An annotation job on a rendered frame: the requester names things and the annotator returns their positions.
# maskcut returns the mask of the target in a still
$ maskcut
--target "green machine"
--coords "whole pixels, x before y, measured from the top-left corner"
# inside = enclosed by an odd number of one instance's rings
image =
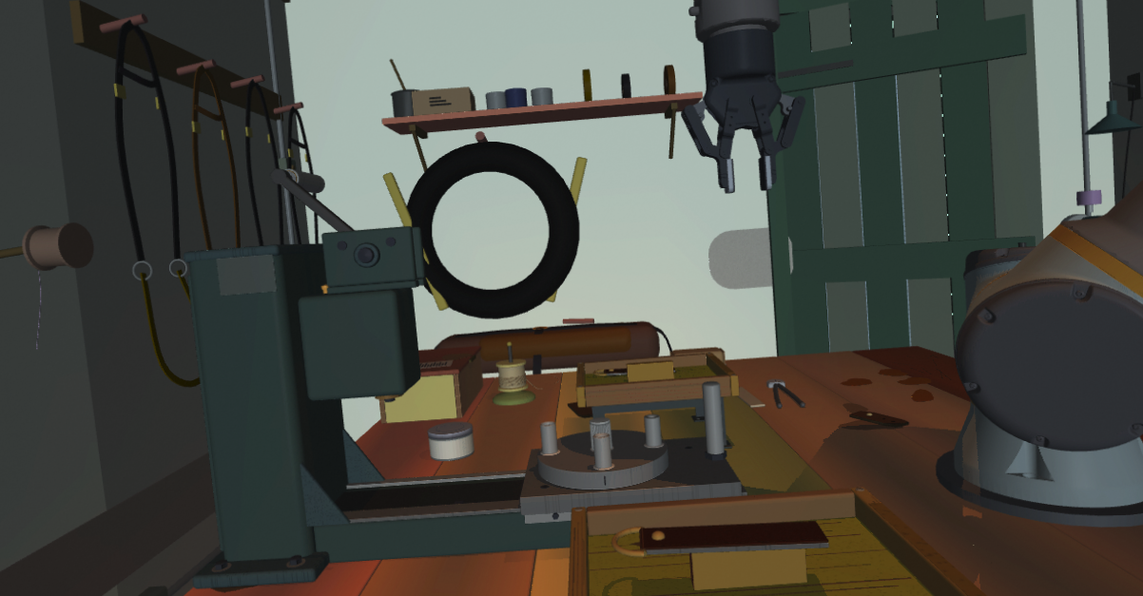
[[[185,256],[222,548],[194,586],[306,582],[330,562],[566,547],[570,524],[529,526],[519,509],[491,508],[519,501],[519,474],[385,482],[358,448],[341,399],[401,395],[421,376],[421,232],[353,231],[286,172],[274,178],[338,231],[321,246]]]

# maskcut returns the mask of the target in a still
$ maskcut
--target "green lamp shade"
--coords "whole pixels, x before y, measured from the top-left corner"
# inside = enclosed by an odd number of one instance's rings
[[[1125,129],[1135,129],[1136,127],[1140,127],[1140,124],[1119,116],[1118,101],[1108,101],[1108,116],[1103,117],[1103,121],[1095,124],[1095,127],[1088,129],[1087,134],[1121,133]]]

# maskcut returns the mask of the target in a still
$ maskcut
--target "tray lined with yellow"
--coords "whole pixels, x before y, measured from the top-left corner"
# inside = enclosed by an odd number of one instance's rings
[[[705,382],[718,382],[722,397],[738,394],[738,376],[714,352],[594,361],[576,371],[576,403],[588,408],[702,399]]]
[[[613,535],[633,526],[802,520],[820,524],[830,543],[828,549],[805,550],[805,582],[695,590],[689,554],[638,558],[612,548]],[[623,535],[618,542],[631,549],[638,545],[638,534]],[[590,507],[573,512],[568,569],[569,596],[983,596],[881,501],[861,488]]]

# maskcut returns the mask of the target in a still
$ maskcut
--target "green wooden door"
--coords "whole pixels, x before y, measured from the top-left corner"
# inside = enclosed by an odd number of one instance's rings
[[[780,355],[952,355],[965,256],[1041,237],[1032,0],[783,0]]]

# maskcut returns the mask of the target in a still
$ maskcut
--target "blue can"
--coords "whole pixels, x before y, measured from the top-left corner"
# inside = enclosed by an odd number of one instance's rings
[[[504,100],[507,101],[507,106],[510,108],[526,108],[528,106],[528,90],[523,87],[506,89],[504,92]]]

